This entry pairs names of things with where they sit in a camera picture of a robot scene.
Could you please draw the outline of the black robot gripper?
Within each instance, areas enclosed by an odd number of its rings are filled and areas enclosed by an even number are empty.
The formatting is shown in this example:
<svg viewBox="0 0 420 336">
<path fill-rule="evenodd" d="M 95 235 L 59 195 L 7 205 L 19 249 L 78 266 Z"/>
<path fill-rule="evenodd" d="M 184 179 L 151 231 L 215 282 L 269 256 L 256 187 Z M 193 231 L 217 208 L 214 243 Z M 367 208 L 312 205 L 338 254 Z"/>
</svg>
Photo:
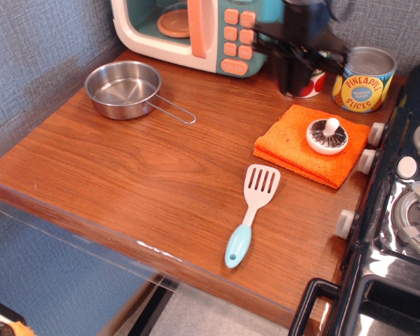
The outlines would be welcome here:
<svg viewBox="0 0 420 336">
<path fill-rule="evenodd" d="M 350 48 L 334 35 L 330 22 L 337 18 L 331 1 L 284 1 L 283 15 L 277 22 L 257 22 L 254 30 L 269 38 L 258 39 L 260 52 L 269 53 L 273 47 L 288 49 L 297 58 L 282 52 L 271 55 L 272 70 L 281 94 L 307 96 L 314 69 L 343 74 Z"/>
</svg>

